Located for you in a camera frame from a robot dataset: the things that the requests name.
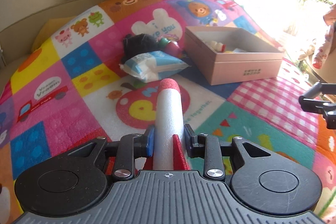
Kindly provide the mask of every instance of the gingham pattern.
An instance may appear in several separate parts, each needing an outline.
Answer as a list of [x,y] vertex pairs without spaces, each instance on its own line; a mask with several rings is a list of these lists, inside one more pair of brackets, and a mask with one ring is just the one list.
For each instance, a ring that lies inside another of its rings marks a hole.
[[277,77],[243,82],[228,101],[315,148],[318,115],[301,110],[298,97],[304,92],[298,85]]

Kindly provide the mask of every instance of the pig print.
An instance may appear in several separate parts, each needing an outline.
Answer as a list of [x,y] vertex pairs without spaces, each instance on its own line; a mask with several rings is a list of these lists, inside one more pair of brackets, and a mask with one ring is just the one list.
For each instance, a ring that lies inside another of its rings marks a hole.
[[69,28],[66,30],[61,30],[59,35],[55,36],[55,38],[59,43],[61,43],[66,48],[68,47],[68,45],[72,44],[71,32]]

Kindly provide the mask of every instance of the frog print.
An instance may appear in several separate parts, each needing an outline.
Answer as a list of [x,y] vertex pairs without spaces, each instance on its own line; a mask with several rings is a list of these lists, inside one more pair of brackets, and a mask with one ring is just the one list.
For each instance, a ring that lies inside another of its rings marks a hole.
[[89,15],[89,22],[99,27],[100,25],[104,24],[103,15],[101,14],[101,12],[98,12],[98,11],[95,13],[91,13]]

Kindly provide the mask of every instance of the apple print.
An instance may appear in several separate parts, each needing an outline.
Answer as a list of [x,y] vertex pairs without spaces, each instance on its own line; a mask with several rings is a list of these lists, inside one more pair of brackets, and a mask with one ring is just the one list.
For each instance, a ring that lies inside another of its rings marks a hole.
[[[115,110],[122,122],[133,128],[146,129],[155,123],[156,101],[160,81],[146,85],[123,83],[121,86],[131,91],[119,98]],[[181,91],[182,111],[187,111],[190,105],[189,93],[179,85]]]
[[328,166],[325,171],[325,179],[329,184],[332,184],[334,181],[334,169],[331,166]]

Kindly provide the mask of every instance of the black plush toy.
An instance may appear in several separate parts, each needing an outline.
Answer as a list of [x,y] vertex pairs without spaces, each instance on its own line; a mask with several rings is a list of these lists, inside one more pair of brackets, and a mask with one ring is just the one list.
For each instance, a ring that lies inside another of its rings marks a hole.
[[125,53],[125,56],[121,60],[123,64],[138,54],[154,52],[159,49],[159,44],[155,37],[145,33],[135,36],[128,34],[125,36],[123,43]]

